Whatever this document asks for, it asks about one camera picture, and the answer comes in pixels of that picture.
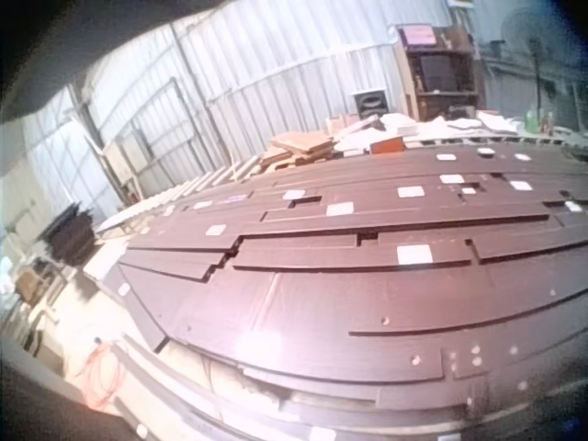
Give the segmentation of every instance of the stack of wooden boards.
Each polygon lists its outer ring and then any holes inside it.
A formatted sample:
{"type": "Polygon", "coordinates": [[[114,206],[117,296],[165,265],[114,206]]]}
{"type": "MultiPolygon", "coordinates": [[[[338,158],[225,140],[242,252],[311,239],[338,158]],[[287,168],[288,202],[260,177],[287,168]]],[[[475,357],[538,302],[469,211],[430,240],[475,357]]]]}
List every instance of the stack of wooden boards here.
{"type": "Polygon", "coordinates": [[[150,348],[279,390],[264,439],[503,439],[588,387],[587,176],[498,142],[257,175],[164,208],[102,288],[150,348]]]}
{"type": "Polygon", "coordinates": [[[271,140],[261,160],[263,172],[310,164],[331,157],[333,138],[321,131],[281,133],[271,140]]]}

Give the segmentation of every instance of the corrugated metal wall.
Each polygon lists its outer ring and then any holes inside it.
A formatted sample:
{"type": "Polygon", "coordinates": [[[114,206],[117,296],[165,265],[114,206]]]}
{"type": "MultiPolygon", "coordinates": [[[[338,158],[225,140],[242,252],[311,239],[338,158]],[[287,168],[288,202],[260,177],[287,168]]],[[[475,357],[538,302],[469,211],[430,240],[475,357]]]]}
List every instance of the corrugated metal wall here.
{"type": "Polygon", "coordinates": [[[1,177],[2,224],[14,225],[26,246],[72,202],[98,222],[120,204],[84,134],[69,122],[73,106],[64,88],[39,112],[9,123],[18,136],[3,136],[3,150],[21,159],[1,177]]]}
{"type": "Polygon", "coordinates": [[[142,133],[153,165],[137,172],[152,194],[226,164],[218,135],[245,159],[274,134],[321,130],[326,118],[354,113],[358,90],[383,88],[397,105],[401,83],[388,27],[399,23],[451,22],[442,0],[231,2],[174,24],[187,65],[170,26],[98,63],[87,82],[91,115],[105,142],[142,133]]]}

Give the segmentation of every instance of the white sticker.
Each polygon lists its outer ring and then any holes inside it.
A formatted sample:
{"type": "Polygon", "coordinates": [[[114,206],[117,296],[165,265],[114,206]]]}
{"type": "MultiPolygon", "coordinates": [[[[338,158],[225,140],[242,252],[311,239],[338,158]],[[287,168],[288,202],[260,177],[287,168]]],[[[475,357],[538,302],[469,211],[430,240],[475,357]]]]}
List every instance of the white sticker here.
{"type": "Polygon", "coordinates": [[[327,206],[327,216],[343,216],[353,213],[353,202],[342,202],[327,206]]]}
{"type": "Polygon", "coordinates": [[[401,245],[396,247],[400,265],[432,264],[433,255],[429,245],[401,245]]]}
{"type": "Polygon", "coordinates": [[[222,223],[219,225],[212,225],[210,228],[208,228],[206,230],[206,235],[207,236],[220,236],[222,234],[222,232],[224,232],[224,229],[227,228],[227,226],[222,223]]]}
{"type": "Polygon", "coordinates": [[[240,202],[240,201],[246,200],[246,199],[247,199],[247,195],[230,196],[230,197],[224,199],[222,202],[220,202],[220,204],[232,204],[233,202],[240,202]]]}
{"type": "Polygon", "coordinates": [[[286,193],[284,193],[284,196],[282,197],[282,199],[284,199],[284,200],[300,199],[304,196],[304,193],[306,193],[306,191],[304,191],[304,190],[288,190],[286,193]]]}
{"type": "Polygon", "coordinates": [[[211,205],[212,205],[211,200],[205,200],[205,201],[197,202],[196,204],[194,204],[194,209],[204,209],[206,207],[210,207],[211,205]]]}
{"type": "Polygon", "coordinates": [[[437,160],[439,161],[455,161],[457,159],[457,156],[451,153],[440,153],[437,155],[437,160]]]}
{"type": "Polygon", "coordinates": [[[401,198],[418,198],[424,196],[424,189],[421,186],[398,187],[398,196],[401,198]]]}
{"type": "Polygon", "coordinates": [[[441,175],[439,177],[444,184],[463,184],[466,182],[462,175],[441,175]]]}
{"type": "Polygon", "coordinates": [[[309,441],[334,441],[337,438],[337,433],[333,429],[325,429],[324,427],[313,427],[309,441]]]}
{"type": "Polygon", "coordinates": [[[164,211],[164,216],[169,216],[170,214],[172,214],[174,212],[174,208],[175,205],[170,205],[169,207],[167,207],[164,211]]]}
{"type": "Polygon", "coordinates": [[[580,211],[582,211],[582,207],[580,207],[578,204],[571,200],[568,200],[566,202],[566,207],[569,211],[573,211],[574,213],[579,213],[580,211]]]}
{"type": "Polygon", "coordinates": [[[119,288],[119,295],[121,297],[125,297],[130,291],[130,286],[128,283],[123,283],[122,285],[120,285],[119,288]]]}
{"type": "Polygon", "coordinates": [[[140,439],[145,439],[147,437],[147,435],[149,434],[149,430],[147,430],[147,427],[145,427],[143,424],[139,424],[137,426],[137,436],[140,439]]]}
{"type": "Polygon", "coordinates": [[[531,157],[527,154],[524,154],[524,153],[515,153],[514,157],[516,159],[518,159],[519,161],[530,161],[531,160],[531,157]]]}
{"type": "Polygon", "coordinates": [[[440,435],[437,441],[461,441],[461,434],[440,435]]]}
{"type": "Polygon", "coordinates": [[[480,147],[478,149],[478,153],[483,155],[491,155],[495,154],[496,152],[494,151],[494,149],[491,149],[490,147],[480,147]]]}
{"type": "Polygon", "coordinates": [[[533,187],[531,187],[531,185],[526,181],[510,181],[510,183],[515,190],[530,191],[533,189],[533,187]]]}

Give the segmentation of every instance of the dark wooden panel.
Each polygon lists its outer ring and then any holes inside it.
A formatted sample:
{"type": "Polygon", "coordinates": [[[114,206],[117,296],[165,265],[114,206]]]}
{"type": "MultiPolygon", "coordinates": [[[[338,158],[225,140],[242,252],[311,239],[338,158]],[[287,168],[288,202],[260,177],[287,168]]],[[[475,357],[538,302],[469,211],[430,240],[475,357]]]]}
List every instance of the dark wooden panel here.
{"type": "Polygon", "coordinates": [[[142,327],[298,390],[280,411],[303,424],[475,420],[534,398],[536,381],[554,386],[544,354],[582,363],[582,345],[567,342],[588,315],[588,217],[564,206],[581,200],[588,166],[558,148],[492,148],[488,159],[477,146],[365,156],[204,190],[154,213],[111,284],[130,284],[142,327]],[[399,197],[414,186],[424,195],[399,197]],[[289,190],[303,199],[285,200],[289,190]],[[353,212],[326,215],[342,202],[353,212]],[[399,260],[407,245],[432,264],[399,260]],[[331,398],[315,406],[304,391],[331,398]]]}
{"type": "MultiPolygon", "coordinates": [[[[460,242],[437,242],[430,245],[433,257],[431,264],[462,264],[471,262],[473,255],[460,242]]],[[[402,269],[414,267],[399,262],[395,246],[357,248],[310,248],[240,251],[232,262],[235,268],[264,270],[355,270],[402,269]]]]}
{"type": "Polygon", "coordinates": [[[119,259],[128,265],[141,266],[143,259],[164,260],[167,262],[219,265],[225,253],[195,253],[182,251],[153,251],[129,249],[119,259]]]}
{"type": "Polygon", "coordinates": [[[462,206],[439,209],[398,209],[381,213],[262,222],[246,225],[243,235],[301,235],[312,232],[352,232],[365,229],[423,228],[459,226],[468,222],[529,221],[546,219],[542,204],[501,205],[494,207],[462,206]]]}
{"type": "Polygon", "coordinates": [[[558,213],[556,218],[566,227],[588,225],[588,212],[558,213]]]}
{"type": "Polygon", "coordinates": [[[433,230],[412,230],[405,232],[381,232],[378,235],[380,245],[398,243],[433,242],[439,240],[466,240],[477,234],[485,232],[509,232],[526,233],[555,230],[560,228],[560,223],[554,216],[547,220],[534,220],[530,222],[500,223],[496,225],[474,225],[450,228],[437,228],[433,230]]]}
{"type": "Polygon", "coordinates": [[[143,303],[144,297],[142,293],[137,293],[135,280],[128,279],[122,268],[119,265],[114,265],[103,283],[113,296],[122,298],[145,343],[153,352],[159,352],[169,338],[164,329],[153,318],[150,305],[143,303]],[[129,286],[128,290],[123,288],[125,285],[129,286]]]}
{"type": "Polygon", "coordinates": [[[487,266],[395,272],[385,276],[385,290],[367,285],[362,300],[369,307],[354,310],[348,329],[352,334],[410,334],[497,322],[588,289],[583,267],[588,267],[588,254],[580,248],[487,266]],[[382,317],[388,317],[388,325],[381,324],[382,317]]]}
{"type": "Polygon", "coordinates": [[[502,257],[546,252],[571,245],[587,244],[588,225],[527,234],[489,232],[475,236],[473,242],[476,245],[481,261],[485,262],[502,257]]]}
{"type": "Polygon", "coordinates": [[[239,252],[250,250],[276,250],[298,248],[355,248],[355,234],[336,236],[281,237],[278,239],[245,239],[239,246],[239,252]]]}

